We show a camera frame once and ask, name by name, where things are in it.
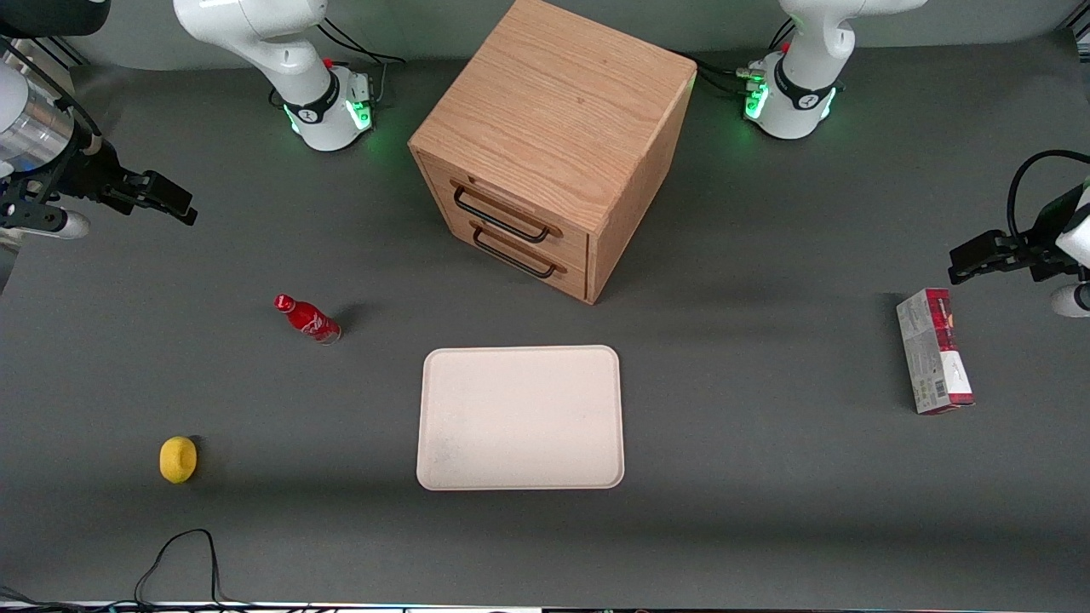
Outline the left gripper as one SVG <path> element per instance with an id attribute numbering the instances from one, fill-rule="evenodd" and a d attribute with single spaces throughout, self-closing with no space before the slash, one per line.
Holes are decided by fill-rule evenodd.
<path id="1" fill-rule="evenodd" d="M 1073 189 L 1041 209 L 1027 232 L 1031 255 L 1016 238 L 1001 230 L 977 235 L 950 249 L 949 281 L 968 283 L 990 272 L 1013 272 L 1030 266 L 1036 283 L 1046 283 L 1059 275 L 1074 275 L 1077 283 L 1063 284 L 1050 295 L 1050 303 L 1059 317 L 1086 318 L 1089 315 L 1089 195 L 1087 189 Z"/>

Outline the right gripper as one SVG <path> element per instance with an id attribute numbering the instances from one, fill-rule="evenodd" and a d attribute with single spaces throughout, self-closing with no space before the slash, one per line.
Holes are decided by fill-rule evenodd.
<path id="1" fill-rule="evenodd" d="M 97 151 L 66 145 L 55 163 L 3 179 L 3 230 L 65 240 L 85 237 L 87 218 L 55 205 L 63 197 L 89 199 L 121 215 L 137 207 L 156 211 L 186 226 L 198 219 L 187 190 L 156 171 L 130 175 L 112 143 L 101 140 Z"/>

